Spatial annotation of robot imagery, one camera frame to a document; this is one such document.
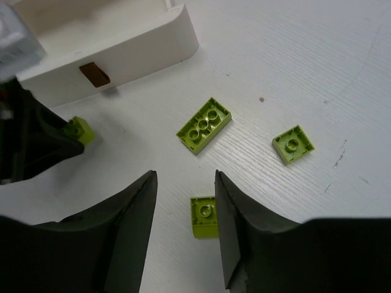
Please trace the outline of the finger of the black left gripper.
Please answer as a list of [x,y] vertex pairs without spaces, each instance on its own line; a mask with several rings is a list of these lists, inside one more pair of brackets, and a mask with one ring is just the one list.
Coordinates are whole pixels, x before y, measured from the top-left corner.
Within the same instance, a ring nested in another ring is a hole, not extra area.
[[21,150],[18,179],[31,179],[52,166],[84,152],[84,145],[62,131],[67,122],[37,101],[28,90],[21,91]]

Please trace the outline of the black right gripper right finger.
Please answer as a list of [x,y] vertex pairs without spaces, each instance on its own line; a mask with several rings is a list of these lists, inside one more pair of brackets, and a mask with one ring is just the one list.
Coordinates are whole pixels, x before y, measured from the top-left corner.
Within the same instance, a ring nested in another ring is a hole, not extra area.
[[215,174],[230,292],[389,292],[390,219],[287,219]]

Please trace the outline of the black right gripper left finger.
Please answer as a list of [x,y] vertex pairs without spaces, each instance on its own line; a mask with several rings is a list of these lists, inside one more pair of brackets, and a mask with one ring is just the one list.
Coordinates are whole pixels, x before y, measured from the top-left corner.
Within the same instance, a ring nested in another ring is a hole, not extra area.
[[1,291],[138,292],[157,189],[150,170],[60,222],[1,217]]

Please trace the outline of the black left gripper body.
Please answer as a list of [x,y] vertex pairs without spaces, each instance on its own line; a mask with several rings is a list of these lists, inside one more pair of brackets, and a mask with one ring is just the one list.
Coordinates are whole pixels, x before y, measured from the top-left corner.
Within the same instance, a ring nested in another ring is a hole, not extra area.
[[32,164],[32,95],[17,78],[1,83],[1,182],[26,180]]

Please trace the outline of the yellow-green small lego brick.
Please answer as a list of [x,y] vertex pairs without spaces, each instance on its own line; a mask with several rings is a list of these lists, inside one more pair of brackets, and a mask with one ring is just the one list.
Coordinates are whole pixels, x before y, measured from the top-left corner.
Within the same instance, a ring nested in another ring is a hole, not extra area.
[[95,138],[95,133],[88,123],[77,116],[69,120],[61,131],[67,137],[81,142],[85,147]]

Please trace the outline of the yellow-green brick from plate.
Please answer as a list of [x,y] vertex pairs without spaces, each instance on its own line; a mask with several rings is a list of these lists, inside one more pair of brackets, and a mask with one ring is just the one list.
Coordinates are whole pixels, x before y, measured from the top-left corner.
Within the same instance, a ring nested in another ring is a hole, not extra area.
[[193,197],[191,202],[192,232],[197,239],[218,238],[215,197]]

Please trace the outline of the white three-drawer cabinet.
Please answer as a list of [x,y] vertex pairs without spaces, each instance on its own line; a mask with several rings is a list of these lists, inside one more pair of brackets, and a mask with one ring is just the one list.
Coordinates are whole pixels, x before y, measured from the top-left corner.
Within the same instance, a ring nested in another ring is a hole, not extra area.
[[19,74],[22,86],[58,106],[192,57],[189,13],[173,1],[12,1],[46,51]]

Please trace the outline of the yellow-green and green lego stack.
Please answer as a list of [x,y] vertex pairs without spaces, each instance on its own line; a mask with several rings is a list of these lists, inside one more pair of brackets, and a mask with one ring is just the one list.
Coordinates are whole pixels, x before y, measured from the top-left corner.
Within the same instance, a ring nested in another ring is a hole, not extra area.
[[211,97],[176,135],[193,154],[199,154],[231,119],[231,112]]

